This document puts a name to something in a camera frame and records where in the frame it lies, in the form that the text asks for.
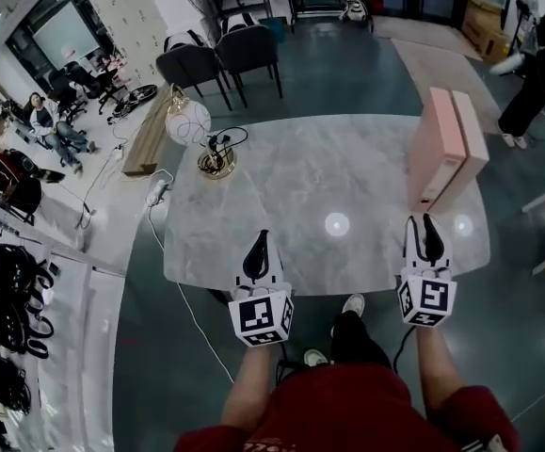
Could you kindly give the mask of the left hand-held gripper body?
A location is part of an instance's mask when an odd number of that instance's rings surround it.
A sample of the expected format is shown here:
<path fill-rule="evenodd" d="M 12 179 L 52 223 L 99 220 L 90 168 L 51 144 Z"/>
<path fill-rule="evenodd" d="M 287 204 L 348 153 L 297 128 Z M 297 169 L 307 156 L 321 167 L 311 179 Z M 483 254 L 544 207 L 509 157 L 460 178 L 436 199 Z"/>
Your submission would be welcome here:
<path fill-rule="evenodd" d="M 229 303 L 236 337 L 248 347 L 288 340 L 294 314 L 288 282 L 238 285 Z"/>

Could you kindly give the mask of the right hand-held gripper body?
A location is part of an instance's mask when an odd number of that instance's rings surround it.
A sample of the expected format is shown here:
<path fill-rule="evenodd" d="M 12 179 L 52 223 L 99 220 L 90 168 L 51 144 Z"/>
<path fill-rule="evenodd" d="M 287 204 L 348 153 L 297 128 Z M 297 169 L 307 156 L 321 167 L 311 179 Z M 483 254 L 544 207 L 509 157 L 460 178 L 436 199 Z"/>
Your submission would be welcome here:
<path fill-rule="evenodd" d="M 402 320 L 416 327 L 436 328 L 453 312 L 457 283 L 447 266 L 404 266 L 397 289 Z"/>

